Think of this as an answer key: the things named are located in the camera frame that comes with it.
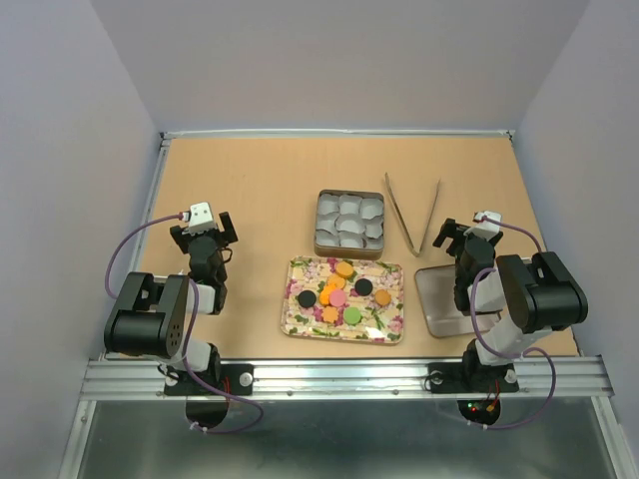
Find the brown cookie tin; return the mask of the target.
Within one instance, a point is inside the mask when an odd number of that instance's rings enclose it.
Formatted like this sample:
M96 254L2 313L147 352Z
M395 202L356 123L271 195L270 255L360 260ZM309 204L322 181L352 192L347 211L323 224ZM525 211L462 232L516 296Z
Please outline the brown cookie tin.
M381 259L384 211L381 193L321 190L315 215L315 253L347 259Z

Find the green sandwich cookie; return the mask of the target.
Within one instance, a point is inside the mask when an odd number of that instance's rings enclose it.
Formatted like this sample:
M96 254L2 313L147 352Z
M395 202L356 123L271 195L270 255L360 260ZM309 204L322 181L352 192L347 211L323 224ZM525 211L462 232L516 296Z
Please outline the green sandwich cookie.
M361 321L360 310L355 306L349 306L343 311L343 321L348 325L357 325Z

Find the orange round biscuit top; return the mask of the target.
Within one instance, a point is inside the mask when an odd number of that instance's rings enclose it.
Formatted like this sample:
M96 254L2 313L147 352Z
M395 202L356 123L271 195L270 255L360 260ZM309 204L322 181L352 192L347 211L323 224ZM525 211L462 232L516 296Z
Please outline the orange round biscuit top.
M353 266L346 261L338 262L334 267L335 273L343 278L350 278L354 274Z

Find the orange flower cookie right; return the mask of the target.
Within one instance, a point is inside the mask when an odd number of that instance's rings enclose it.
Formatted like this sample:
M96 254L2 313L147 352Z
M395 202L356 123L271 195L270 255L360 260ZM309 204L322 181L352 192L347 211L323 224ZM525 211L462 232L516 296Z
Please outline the orange flower cookie right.
M380 306L387 306L391 303L390 293L385 289L379 289L374 295L375 302Z

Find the floral serving tray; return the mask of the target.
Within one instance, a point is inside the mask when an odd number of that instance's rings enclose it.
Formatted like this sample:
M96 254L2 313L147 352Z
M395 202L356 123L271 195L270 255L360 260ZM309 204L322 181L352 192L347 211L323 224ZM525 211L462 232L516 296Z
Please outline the floral serving tray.
M381 260L297 256L288 267L288 336L395 345L404 334L404 275Z

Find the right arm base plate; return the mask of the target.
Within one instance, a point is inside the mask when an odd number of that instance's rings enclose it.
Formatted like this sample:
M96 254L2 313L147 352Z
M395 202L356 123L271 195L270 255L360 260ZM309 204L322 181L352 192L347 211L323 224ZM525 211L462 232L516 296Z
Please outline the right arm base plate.
M514 393L519 384L512 364L479 365L469 372L461 362L433 362L427 366L428 390L434 394Z

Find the pink macaron cookie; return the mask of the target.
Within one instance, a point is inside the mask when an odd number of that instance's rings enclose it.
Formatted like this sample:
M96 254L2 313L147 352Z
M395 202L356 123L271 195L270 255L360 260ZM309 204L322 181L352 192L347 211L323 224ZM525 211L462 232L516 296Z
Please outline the pink macaron cookie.
M342 289L335 289L329 297L329 304L335 308L345 305L346 295Z

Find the orange fish cookie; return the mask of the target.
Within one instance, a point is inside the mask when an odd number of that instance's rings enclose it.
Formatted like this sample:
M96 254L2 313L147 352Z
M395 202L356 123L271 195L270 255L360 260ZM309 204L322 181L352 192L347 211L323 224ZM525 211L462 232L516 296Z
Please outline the orange fish cookie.
M335 286L333 284L327 284L319 293L319 303L322 306L329 305L329 297L330 294L335 290Z

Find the orange flower cookie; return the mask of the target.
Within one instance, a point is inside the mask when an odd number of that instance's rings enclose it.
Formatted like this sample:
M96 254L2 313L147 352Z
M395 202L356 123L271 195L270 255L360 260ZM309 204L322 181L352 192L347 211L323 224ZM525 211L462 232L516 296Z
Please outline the orange flower cookie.
M326 323L336 323L338 320L338 309L333 306L327 306L322 310L322 321Z
M387 306L391 303L390 293L385 289L379 289L374 295L375 302L380 306Z

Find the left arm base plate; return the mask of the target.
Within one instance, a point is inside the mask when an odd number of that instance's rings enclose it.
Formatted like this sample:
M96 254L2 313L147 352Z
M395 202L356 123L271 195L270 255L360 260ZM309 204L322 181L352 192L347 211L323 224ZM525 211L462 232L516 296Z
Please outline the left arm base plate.
M196 382L186 371L168 365L159 365L158 371L164 376L166 396L200 396L210 391ZM196 372L208 385L236 396L253 394L255 368L248 363L223 363L218 371Z

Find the orange round biscuit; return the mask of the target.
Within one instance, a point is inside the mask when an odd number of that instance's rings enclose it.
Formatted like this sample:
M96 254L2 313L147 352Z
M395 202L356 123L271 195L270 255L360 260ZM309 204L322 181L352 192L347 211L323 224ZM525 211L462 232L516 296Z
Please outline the orange round biscuit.
M340 276L339 274L334 273L327 279L326 284L334 288L344 289L346 280L344 277Z
M350 278L354 274L353 266L346 261L338 262L334 267L335 273L343 278Z

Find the brown tin lid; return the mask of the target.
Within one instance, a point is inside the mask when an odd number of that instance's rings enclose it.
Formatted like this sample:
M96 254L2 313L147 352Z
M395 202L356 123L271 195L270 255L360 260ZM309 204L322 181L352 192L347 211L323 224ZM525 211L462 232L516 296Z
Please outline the brown tin lid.
M418 270L415 283L429 332L437 337L470 334L474 331L470 315L459 311L454 302L455 269L453 265L434 266ZM498 274L491 273L478 287L475 308L477 326L488 331L505 309Z

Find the orange flower cookie left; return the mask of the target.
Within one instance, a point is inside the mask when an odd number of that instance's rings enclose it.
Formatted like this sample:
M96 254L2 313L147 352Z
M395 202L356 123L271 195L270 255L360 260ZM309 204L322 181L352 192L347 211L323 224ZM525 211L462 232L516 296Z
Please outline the orange flower cookie left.
M327 306L322 310L322 321L326 323L336 323L338 320L338 309L333 306Z

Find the aluminium front rail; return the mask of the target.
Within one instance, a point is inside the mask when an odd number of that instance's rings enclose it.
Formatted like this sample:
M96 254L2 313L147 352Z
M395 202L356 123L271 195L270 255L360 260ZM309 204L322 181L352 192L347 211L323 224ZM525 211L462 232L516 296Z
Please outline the aluminium front rail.
M434 358L227 360L237 395L255 401L278 400L431 400L426 379L437 364ZM600 357L538 356L518 360L514 373L519 386L502 399L555 397L611 397L613 386ZM191 383L179 384L164 376L154 361L98 360L88 364L80 397L86 401L214 400L216 394Z

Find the black sandwich cookie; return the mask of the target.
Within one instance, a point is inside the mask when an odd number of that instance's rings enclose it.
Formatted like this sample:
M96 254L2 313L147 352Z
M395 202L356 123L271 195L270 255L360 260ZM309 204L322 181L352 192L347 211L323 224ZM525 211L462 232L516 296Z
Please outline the black sandwich cookie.
M354 290L358 296L368 296L373 290L372 282L369 279L360 278L355 282Z
M317 302L316 294L311 290L303 290L297 296L298 304L301 308L311 308Z

